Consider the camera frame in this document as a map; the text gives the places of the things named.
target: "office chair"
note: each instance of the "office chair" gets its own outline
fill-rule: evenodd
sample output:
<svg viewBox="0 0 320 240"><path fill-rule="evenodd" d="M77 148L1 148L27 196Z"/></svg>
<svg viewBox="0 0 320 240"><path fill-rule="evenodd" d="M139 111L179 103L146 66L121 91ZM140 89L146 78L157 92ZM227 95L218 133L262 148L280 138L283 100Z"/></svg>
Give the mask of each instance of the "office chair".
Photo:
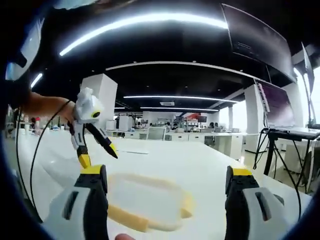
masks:
<svg viewBox="0 0 320 240"><path fill-rule="evenodd" d="M147 140L165 140L166 136L166 128L165 127L158 127L158 126L151 126L148 128L148 132L146 134Z"/></svg>

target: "human hand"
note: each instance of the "human hand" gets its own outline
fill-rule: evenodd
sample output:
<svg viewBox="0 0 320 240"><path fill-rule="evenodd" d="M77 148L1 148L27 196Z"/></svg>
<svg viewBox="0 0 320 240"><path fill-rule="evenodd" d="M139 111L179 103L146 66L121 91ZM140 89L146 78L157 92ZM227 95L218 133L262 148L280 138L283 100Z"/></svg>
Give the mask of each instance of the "human hand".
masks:
<svg viewBox="0 0 320 240"><path fill-rule="evenodd" d="M73 101L70 101L59 113L59 116L65 119L66 121L72 123L75 120L74 109L76 104Z"/></svg>
<svg viewBox="0 0 320 240"><path fill-rule="evenodd" d="M121 233L121 234L117 235L114 240L135 240L135 239L130 237L127 234Z"/></svg>

